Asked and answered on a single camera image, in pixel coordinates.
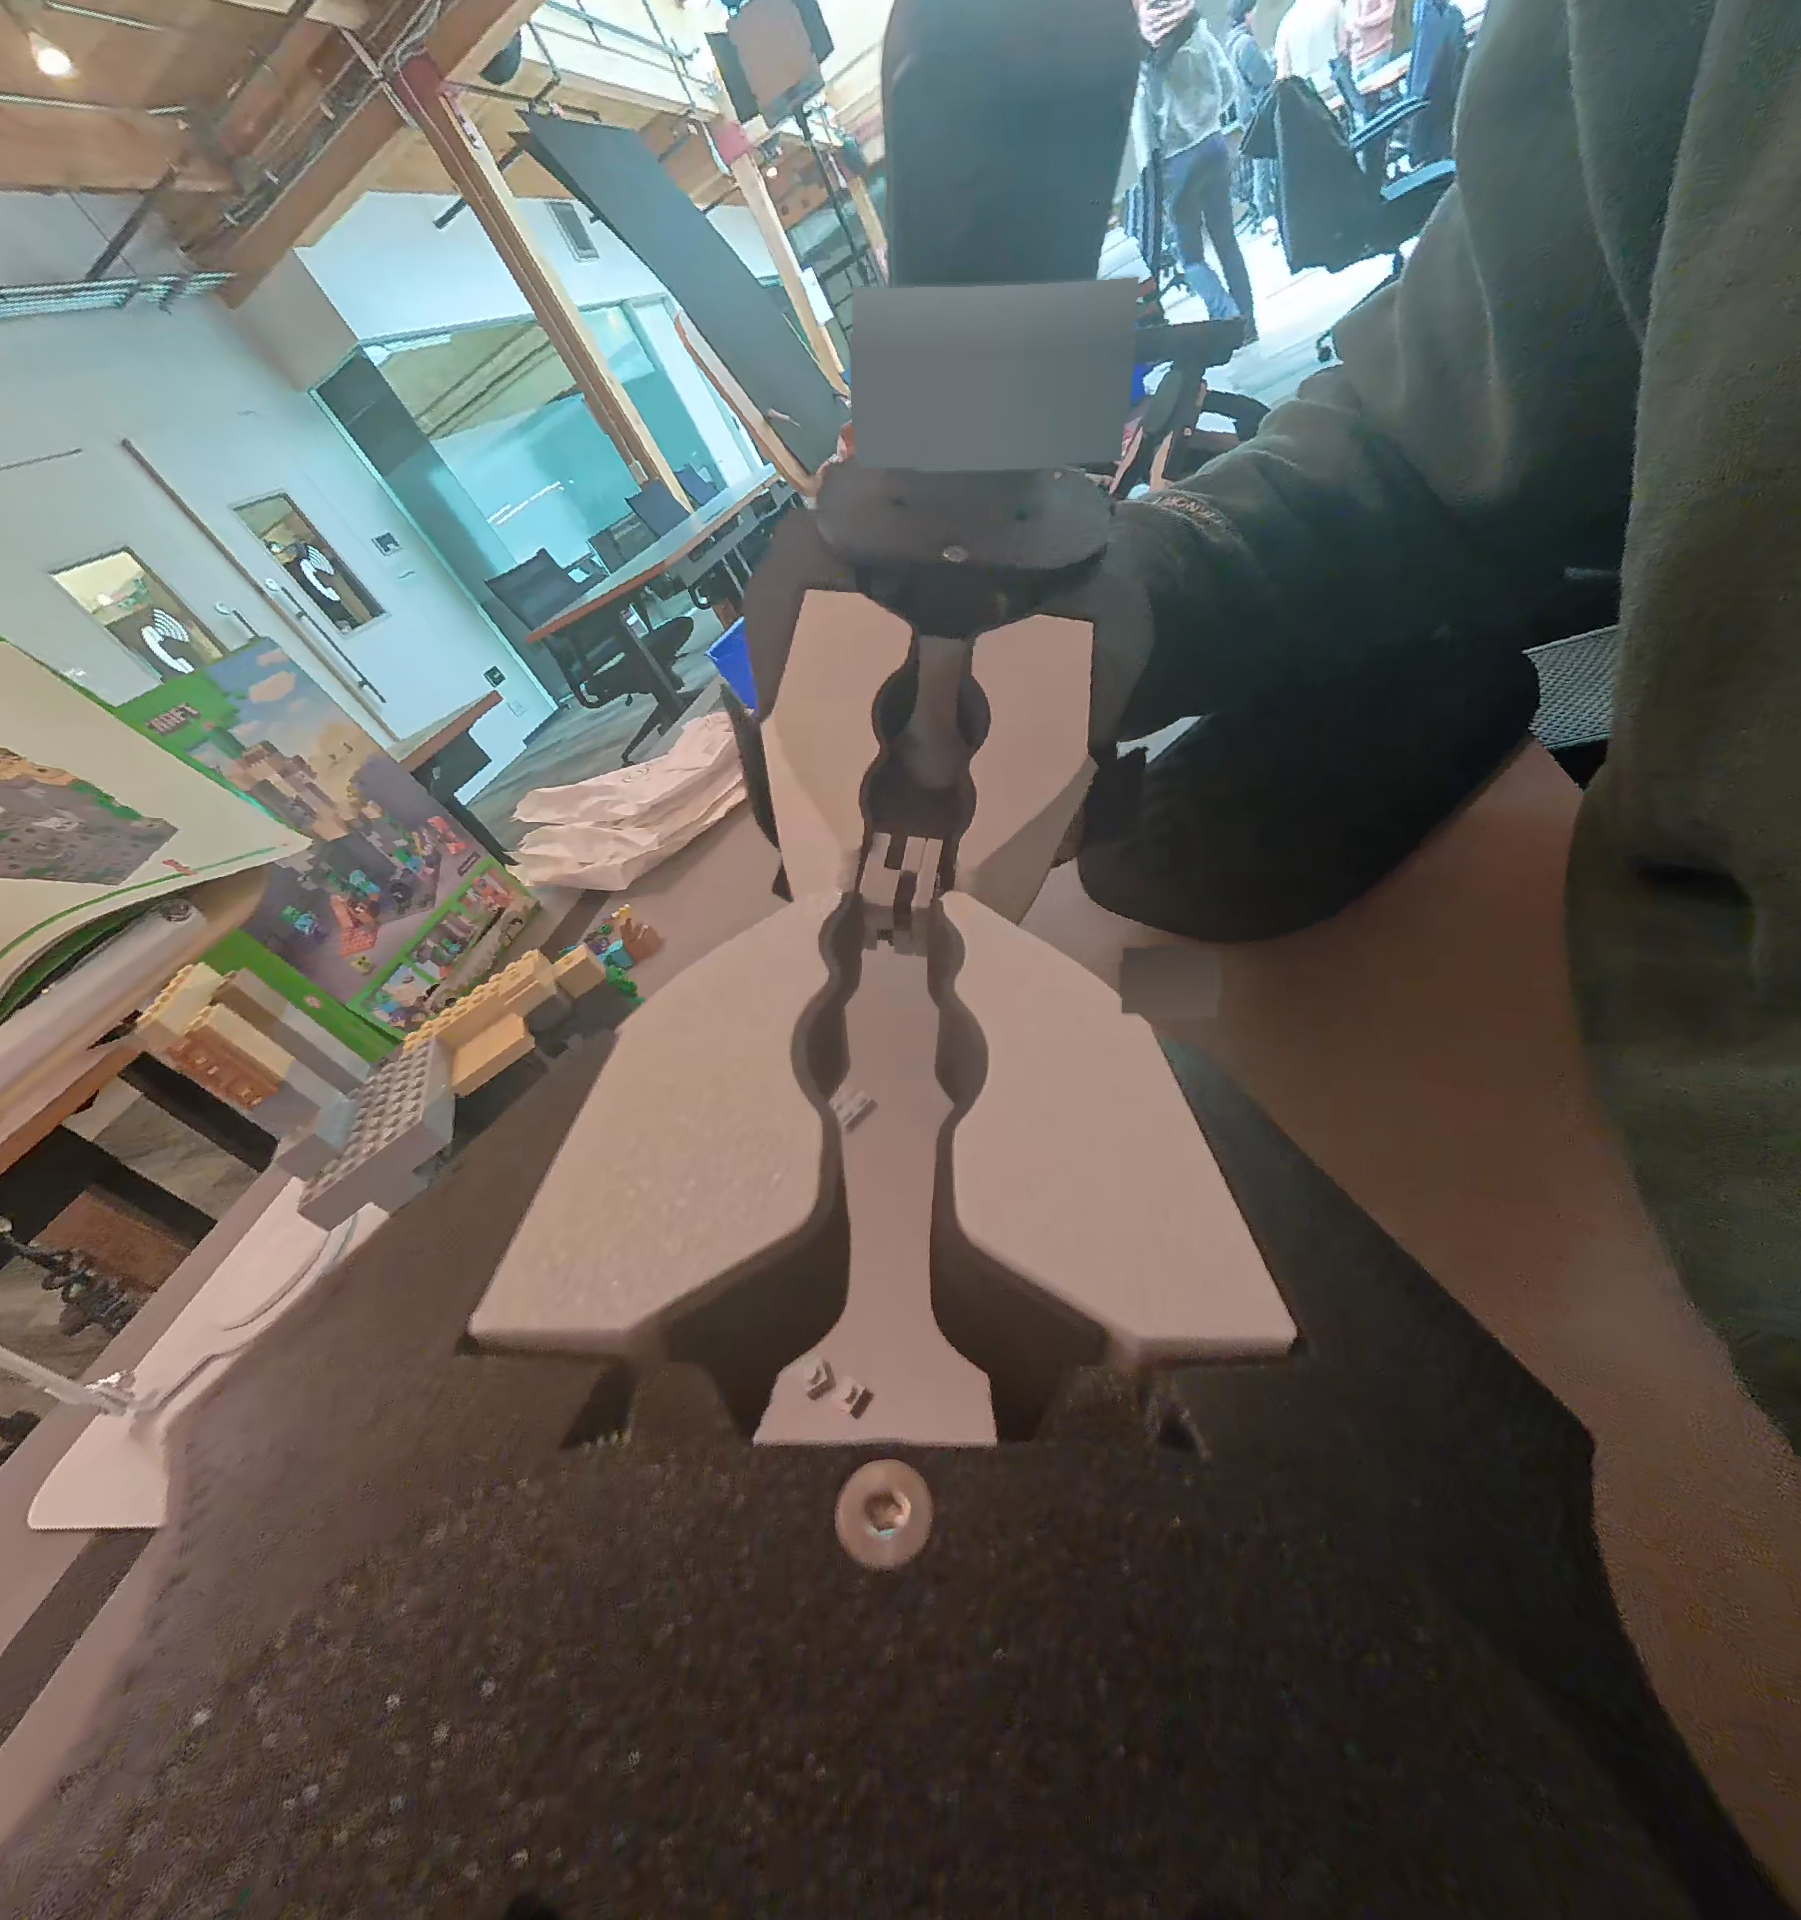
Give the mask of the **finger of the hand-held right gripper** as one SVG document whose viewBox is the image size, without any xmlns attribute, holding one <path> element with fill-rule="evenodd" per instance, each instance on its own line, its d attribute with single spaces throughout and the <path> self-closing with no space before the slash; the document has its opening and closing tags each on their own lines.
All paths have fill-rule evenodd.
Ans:
<svg viewBox="0 0 1801 1920">
<path fill-rule="evenodd" d="M 849 591 L 803 596 L 763 715 L 769 797 L 792 900 L 835 900 L 861 870 L 864 782 L 882 755 L 875 708 L 908 664 L 908 625 Z"/>
<path fill-rule="evenodd" d="M 1097 773 L 1089 751 L 1094 628 L 1010 622 L 973 640 L 940 636 L 936 646 L 953 664 L 953 688 L 976 688 L 986 719 L 976 747 L 957 745 L 973 806 L 950 841 L 938 892 L 1025 917 Z"/>
</svg>

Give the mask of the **long wooden table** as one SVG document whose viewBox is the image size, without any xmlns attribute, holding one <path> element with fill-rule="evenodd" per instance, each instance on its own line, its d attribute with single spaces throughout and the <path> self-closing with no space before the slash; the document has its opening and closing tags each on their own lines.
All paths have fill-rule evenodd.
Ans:
<svg viewBox="0 0 1801 1920">
<path fill-rule="evenodd" d="M 727 532 L 740 527 L 748 511 L 763 501 L 773 509 L 782 509 L 792 501 L 792 491 L 779 477 L 769 475 L 717 492 L 704 506 L 672 527 L 666 535 L 659 537 L 628 564 L 609 575 L 578 602 L 530 630 L 521 640 L 521 649 L 539 645 L 542 646 L 547 643 L 551 645 L 553 636 L 577 627 L 586 619 L 624 609 L 643 589 L 660 576 L 680 576 L 678 571 L 694 553 L 713 547 Z"/>
</svg>

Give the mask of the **black mesh office chair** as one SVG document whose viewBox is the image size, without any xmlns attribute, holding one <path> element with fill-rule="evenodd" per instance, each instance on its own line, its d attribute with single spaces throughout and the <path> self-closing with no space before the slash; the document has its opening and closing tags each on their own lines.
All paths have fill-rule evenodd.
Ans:
<svg viewBox="0 0 1801 1920">
<path fill-rule="evenodd" d="M 1527 649 L 1537 673 L 1532 736 L 1585 790 L 1606 760 L 1619 671 L 1619 628 Z"/>
</svg>

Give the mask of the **grey desk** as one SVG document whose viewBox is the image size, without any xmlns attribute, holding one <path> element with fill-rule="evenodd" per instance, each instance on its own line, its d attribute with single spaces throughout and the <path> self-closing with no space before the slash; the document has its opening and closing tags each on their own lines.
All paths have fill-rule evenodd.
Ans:
<svg viewBox="0 0 1801 1920">
<path fill-rule="evenodd" d="M 1797 1916 L 1655 1698 L 1585 1426 L 1254 1068 L 1301 1351 L 1000 1450 L 483 1356 L 553 1073 L 185 1419 L 0 1752 L 0 1916 Z"/>
</svg>

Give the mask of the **green sweatshirt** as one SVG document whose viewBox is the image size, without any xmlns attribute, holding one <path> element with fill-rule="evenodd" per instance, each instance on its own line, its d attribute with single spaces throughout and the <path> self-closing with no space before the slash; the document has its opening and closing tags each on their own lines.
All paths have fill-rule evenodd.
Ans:
<svg viewBox="0 0 1801 1920">
<path fill-rule="evenodd" d="M 1801 4 L 1554 4 L 1639 340 L 1568 947 L 1686 1293 L 1801 1459 Z"/>
</svg>

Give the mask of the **large black panel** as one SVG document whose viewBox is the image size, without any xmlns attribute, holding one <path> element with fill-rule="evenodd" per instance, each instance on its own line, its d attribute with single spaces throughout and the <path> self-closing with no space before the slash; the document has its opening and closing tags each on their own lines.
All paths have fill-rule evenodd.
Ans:
<svg viewBox="0 0 1801 1920">
<path fill-rule="evenodd" d="M 647 144 L 633 130 L 547 111 L 524 114 L 522 144 L 666 286 L 799 468 L 822 468 L 846 422 L 845 401 L 777 301 Z"/>
</svg>

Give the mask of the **black monitor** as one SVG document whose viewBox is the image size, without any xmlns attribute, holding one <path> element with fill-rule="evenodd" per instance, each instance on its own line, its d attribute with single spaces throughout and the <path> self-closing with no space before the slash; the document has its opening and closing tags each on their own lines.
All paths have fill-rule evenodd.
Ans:
<svg viewBox="0 0 1801 1920">
<path fill-rule="evenodd" d="M 835 42 L 817 3 L 727 3 L 704 34 L 733 114 L 779 126 L 822 90 Z"/>
</svg>

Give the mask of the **multicoloured brick model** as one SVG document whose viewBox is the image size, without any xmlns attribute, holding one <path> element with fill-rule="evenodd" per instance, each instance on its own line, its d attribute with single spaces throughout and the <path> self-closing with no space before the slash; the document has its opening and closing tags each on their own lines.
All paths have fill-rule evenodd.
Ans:
<svg viewBox="0 0 1801 1920">
<path fill-rule="evenodd" d="M 640 1003 L 636 967 L 660 949 L 659 933 L 621 906 L 581 942 L 530 951 L 423 1017 L 378 1063 L 253 972 L 205 965 L 177 972 L 130 1037 L 147 1058 L 275 1140 L 271 1162 L 298 1184 L 298 1212 L 335 1230 L 417 1197 L 452 1150 L 463 1102 L 623 1020 Z"/>
</svg>

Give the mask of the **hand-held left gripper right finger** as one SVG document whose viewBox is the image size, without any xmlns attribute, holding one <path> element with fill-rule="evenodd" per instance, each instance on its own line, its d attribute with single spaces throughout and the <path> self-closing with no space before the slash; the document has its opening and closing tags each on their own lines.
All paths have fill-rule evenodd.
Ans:
<svg viewBox="0 0 1801 1920">
<path fill-rule="evenodd" d="M 968 894 L 933 928 L 930 1298 L 990 1381 L 1278 1362 L 1296 1321 L 1153 1028 Z"/>
</svg>

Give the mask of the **black jacket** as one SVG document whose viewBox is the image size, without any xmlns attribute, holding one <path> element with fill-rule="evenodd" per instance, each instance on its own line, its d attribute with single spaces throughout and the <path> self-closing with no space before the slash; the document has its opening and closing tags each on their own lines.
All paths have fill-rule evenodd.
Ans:
<svg viewBox="0 0 1801 1920">
<path fill-rule="evenodd" d="M 1407 242 L 1425 230 L 1456 173 L 1454 160 L 1440 157 L 1385 178 L 1392 132 L 1422 108 L 1425 100 L 1404 100 L 1347 137 L 1310 82 L 1274 82 L 1248 125 L 1242 157 L 1276 164 L 1276 229 L 1292 277 L 1338 275 L 1378 256 L 1401 275 Z"/>
</svg>

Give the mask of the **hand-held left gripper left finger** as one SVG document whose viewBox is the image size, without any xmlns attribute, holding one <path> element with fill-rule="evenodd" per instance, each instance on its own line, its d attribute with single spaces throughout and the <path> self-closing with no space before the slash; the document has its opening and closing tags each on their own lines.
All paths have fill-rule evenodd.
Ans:
<svg viewBox="0 0 1801 1920">
<path fill-rule="evenodd" d="M 811 1058 L 837 903 L 791 903 L 615 1035 L 466 1332 L 485 1352 L 775 1381 L 846 1303 L 839 1125 Z"/>
</svg>

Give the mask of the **open instruction booklet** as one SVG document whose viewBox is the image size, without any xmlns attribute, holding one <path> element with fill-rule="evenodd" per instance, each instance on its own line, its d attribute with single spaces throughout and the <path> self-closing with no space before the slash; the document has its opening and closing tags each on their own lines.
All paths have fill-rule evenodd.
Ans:
<svg viewBox="0 0 1801 1920">
<path fill-rule="evenodd" d="M 0 639 L 0 1020 L 55 967 L 308 841 Z"/>
</svg>

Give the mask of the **colourful brick set box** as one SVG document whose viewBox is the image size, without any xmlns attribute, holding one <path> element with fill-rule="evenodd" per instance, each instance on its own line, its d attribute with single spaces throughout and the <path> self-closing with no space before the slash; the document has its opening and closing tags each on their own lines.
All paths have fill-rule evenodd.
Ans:
<svg viewBox="0 0 1801 1920">
<path fill-rule="evenodd" d="M 254 640 L 113 715 L 302 841 L 209 967 L 253 972 L 377 1063 L 506 965 L 528 891 L 282 646 Z"/>
</svg>

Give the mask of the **white plastic bag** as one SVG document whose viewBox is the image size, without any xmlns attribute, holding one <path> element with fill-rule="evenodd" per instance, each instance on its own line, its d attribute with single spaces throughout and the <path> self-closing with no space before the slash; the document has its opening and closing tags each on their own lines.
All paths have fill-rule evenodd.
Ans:
<svg viewBox="0 0 1801 1920">
<path fill-rule="evenodd" d="M 746 803 L 728 716 L 689 720 L 660 756 L 522 797 L 515 872 L 534 891 L 627 892 Z"/>
</svg>

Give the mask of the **wooden post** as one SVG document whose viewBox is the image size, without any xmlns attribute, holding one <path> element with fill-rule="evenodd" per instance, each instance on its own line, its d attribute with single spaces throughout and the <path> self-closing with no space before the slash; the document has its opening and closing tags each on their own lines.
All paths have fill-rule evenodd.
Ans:
<svg viewBox="0 0 1801 1920">
<path fill-rule="evenodd" d="M 803 269 L 771 199 L 769 180 L 758 167 L 755 143 L 744 126 L 736 120 L 719 122 L 714 132 L 721 159 L 739 185 L 739 193 L 751 213 L 755 229 L 766 245 L 773 271 L 792 307 L 795 324 L 804 337 L 807 346 L 827 382 L 837 394 L 846 397 L 846 369 L 817 313 L 815 302 L 811 301 L 811 292 L 803 278 Z"/>
<path fill-rule="evenodd" d="M 586 410 L 613 443 L 635 487 L 659 484 L 678 504 L 687 504 L 689 496 L 659 441 L 611 370 L 565 282 L 555 277 L 481 130 L 457 105 L 455 87 L 428 55 L 404 61 L 388 87 L 526 298 L 541 333 L 573 375 Z"/>
</svg>

